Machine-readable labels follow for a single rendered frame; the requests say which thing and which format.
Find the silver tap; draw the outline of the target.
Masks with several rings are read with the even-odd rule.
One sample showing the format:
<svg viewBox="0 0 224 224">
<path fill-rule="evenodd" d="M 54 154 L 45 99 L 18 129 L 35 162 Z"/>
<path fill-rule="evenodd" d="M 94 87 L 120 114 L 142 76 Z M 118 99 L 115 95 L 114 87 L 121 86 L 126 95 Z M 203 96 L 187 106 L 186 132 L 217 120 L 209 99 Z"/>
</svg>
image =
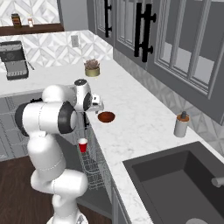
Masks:
<svg viewBox="0 0 224 224">
<path fill-rule="evenodd" d="M 212 178 L 211 182 L 216 187 L 224 186 L 224 177 Z"/>
</svg>

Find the brown bowl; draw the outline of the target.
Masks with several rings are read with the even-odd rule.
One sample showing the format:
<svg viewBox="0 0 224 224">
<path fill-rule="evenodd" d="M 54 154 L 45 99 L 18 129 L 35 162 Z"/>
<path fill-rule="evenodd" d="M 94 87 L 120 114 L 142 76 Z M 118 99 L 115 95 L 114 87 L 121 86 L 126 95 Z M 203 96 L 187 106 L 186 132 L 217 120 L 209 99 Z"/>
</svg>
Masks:
<svg viewBox="0 0 224 224">
<path fill-rule="evenodd" d="M 112 112 L 101 112 L 98 115 L 98 119 L 102 122 L 102 123 L 111 123 L 114 119 L 115 119 L 116 115 Z"/>
</svg>

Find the dark brown jar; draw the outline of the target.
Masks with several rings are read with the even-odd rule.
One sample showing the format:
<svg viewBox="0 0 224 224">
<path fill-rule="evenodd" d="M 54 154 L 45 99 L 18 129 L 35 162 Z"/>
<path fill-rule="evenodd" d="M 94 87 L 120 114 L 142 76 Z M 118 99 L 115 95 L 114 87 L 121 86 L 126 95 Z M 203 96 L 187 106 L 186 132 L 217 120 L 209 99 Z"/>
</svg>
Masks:
<svg viewBox="0 0 224 224">
<path fill-rule="evenodd" d="M 17 13 L 12 13 L 11 14 L 11 20 L 12 20 L 13 26 L 15 28 L 21 28 L 22 27 L 20 16 Z"/>
</svg>

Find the red cup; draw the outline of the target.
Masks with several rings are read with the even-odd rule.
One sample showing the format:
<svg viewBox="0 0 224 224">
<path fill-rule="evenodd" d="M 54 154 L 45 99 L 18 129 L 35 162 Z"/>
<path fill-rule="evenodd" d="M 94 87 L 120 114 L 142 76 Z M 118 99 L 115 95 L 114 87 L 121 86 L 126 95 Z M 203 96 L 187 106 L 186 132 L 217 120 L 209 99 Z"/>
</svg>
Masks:
<svg viewBox="0 0 224 224">
<path fill-rule="evenodd" d="M 80 152 L 84 153 L 87 150 L 88 140 L 86 138 L 80 138 L 78 140 L 78 145 L 80 148 Z"/>
</svg>

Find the grey coffee machine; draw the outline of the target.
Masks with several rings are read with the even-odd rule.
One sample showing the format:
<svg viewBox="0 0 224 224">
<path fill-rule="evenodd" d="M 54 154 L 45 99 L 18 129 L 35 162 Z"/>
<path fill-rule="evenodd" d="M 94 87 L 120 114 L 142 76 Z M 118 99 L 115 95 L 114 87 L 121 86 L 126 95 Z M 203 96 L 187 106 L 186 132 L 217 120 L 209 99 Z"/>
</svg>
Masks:
<svg viewBox="0 0 224 224">
<path fill-rule="evenodd" d="M 5 65 L 8 81 L 27 79 L 28 67 L 34 69 L 26 60 L 22 42 L 19 40 L 0 42 L 0 59 Z"/>
</svg>

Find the grey dishwasher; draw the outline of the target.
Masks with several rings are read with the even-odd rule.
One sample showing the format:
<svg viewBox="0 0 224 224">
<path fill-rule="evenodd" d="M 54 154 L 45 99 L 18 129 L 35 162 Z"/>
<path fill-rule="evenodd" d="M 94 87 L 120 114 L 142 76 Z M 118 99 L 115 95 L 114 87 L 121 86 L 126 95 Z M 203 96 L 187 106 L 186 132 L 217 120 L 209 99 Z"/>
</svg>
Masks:
<svg viewBox="0 0 224 224">
<path fill-rule="evenodd" d="M 89 121 L 85 126 L 83 115 L 78 115 L 75 130 L 57 135 L 56 139 L 64 153 L 66 168 L 87 175 L 87 191 L 77 199 L 80 211 L 89 224 L 112 224 L 112 205 L 96 162 L 94 135 Z"/>
</svg>

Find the potted succulent plant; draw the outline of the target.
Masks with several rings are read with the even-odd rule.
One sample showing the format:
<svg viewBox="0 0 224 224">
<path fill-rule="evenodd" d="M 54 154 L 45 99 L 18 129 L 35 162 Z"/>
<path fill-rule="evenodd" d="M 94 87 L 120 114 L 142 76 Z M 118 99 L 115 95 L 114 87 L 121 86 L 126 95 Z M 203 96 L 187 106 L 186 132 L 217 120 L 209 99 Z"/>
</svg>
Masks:
<svg viewBox="0 0 224 224">
<path fill-rule="evenodd" d="M 96 77 L 100 74 L 100 63 L 96 59 L 87 60 L 84 66 L 86 76 Z"/>
</svg>

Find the grey base cupboard run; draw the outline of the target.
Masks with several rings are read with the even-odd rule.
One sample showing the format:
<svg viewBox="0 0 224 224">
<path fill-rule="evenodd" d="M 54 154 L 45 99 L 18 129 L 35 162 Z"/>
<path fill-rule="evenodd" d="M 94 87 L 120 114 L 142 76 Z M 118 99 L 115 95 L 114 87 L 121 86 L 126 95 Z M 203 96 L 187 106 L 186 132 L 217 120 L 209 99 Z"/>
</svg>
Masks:
<svg viewBox="0 0 224 224">
<path fill-rule="evenodd" d="M 40 92 L 0 97 L 0 162 L 28 155 L 28 137 L 16 125 L 15 112 L 20 104 L 40 97 Z"/>
</svg>

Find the dark grey sink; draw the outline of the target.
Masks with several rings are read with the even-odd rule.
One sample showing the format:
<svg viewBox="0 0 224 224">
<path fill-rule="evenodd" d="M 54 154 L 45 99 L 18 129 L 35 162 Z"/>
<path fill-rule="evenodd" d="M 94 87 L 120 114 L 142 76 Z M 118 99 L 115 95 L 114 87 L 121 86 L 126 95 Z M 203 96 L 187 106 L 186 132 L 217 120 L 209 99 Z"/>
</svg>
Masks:
<svg viewBox="0 0 224 224">
<path fill-rule="evenodd" d="M 224 224 L 222 163 L 202 143 L 123 162 L 153 224 Z"/>
</svg>

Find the grey base cupboard door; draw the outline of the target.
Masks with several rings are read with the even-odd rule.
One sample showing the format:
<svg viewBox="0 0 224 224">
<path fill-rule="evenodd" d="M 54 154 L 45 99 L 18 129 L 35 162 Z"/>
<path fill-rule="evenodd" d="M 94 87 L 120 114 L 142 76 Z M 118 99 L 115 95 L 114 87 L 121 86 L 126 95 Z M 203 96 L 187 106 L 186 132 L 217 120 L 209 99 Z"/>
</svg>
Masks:
<svg viewBox="0 0 224 224">
<path fill-rule="evenodd" d="M 131 224 L 130 217 L 114 181 L 111 182 L 112 192 L 112 224 Z"/>
</svg>

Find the grey glazed cupboard door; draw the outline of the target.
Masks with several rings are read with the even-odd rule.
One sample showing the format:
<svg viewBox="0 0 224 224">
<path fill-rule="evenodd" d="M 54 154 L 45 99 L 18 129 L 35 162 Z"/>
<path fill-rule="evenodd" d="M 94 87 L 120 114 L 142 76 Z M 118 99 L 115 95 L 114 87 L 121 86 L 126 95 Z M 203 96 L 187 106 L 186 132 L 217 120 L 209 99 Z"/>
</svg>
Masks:
<svg viewBox="0 0 224 224">
<path fill-rule="evenodd" d="M 105 18 L 104 18 L 104 0 L 87 0 L 87 20 L 88 29 L 105 40 L 110 45 L 114 45 L 114 12 L 113 0 L 108 0 L 108 4 L 112 5 L 112 11 L 108 12 L 108 22 L 112 26 L 109 37 L 105 37 Z"/>
<path fill-rule="evenodd" d="M 141 20 L 140 31 L 140 49 L 139 56 L 134 56 L 135 50 L 135 33 L 136 33 L 136 10 L 137 3 L 142 3 L 143 17 Z M 152 4 L 153 0 L 115 0 L 115 30 L 114 41 L 115 49 L 124 54 L 130 60 L 138 64 L 141 68 L 146 68 L 147 61 L 142 62 L 143 48 L 142 43 L 144 41 L 144 12 L 146 4 Z M 157 20 L 157 14 L 152 12 L 153 19 L 150 24 L 155 23 Z"/>
<path fill-rule="evenodd" d="M 224 0 L 152 0 L 147 70 L 224 124 Z"/>
</svg>

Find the grey soap dispenser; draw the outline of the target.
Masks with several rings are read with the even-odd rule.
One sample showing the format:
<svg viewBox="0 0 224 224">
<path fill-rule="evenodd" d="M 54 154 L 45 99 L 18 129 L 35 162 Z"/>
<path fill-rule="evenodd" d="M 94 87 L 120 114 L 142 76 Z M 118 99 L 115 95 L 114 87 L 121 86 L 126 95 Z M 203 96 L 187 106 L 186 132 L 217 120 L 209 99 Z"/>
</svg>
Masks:
<svg viewBox="0 0 224 224">
<path fill-rule="evenodd" d="M 184 137 L 186 135 L 186 129 L 187 129 L 189 120 L 190 120 L 189 115 L 185 111 L 177 115 L 174 132 L 173 132 L 173 134 L 176 137 Z"/>
</svg>

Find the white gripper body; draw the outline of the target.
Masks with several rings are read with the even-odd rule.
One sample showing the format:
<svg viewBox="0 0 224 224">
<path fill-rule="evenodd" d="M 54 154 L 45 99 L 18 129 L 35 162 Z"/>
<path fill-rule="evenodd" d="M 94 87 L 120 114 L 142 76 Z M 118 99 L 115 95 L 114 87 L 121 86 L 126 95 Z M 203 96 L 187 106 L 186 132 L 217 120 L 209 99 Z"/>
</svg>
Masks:
<svg viewBox="0 0 224 224">
<path fill-rule="evenodd" d="M 91 107 L 88 109 L 88 111 L 94 111 L 95 113 L 98 113 L 99 111 L 103 110 L 104 110 L 103 101 L 100 101 L 98 105 L 91 105 Z"/>
</svg>

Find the brown wooden shelf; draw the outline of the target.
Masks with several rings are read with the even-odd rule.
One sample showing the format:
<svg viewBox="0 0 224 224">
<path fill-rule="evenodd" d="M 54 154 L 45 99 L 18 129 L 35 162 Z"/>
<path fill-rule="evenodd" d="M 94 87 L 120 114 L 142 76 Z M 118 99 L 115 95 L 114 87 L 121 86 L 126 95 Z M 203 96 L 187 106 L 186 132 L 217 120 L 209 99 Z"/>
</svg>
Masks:
<svg viewBox="0 0 224 224">
<path fill-rule="evenodd" d="M 0 36 L 63 32 L 63 31 L 64 27 L 62 26 L 62 24 L 35 24 L 33 27 L 30 27 L 29 25 L 23 25 L 21 28 L 15 28 L 14 26 L 1 26 Z"/>
</svg>

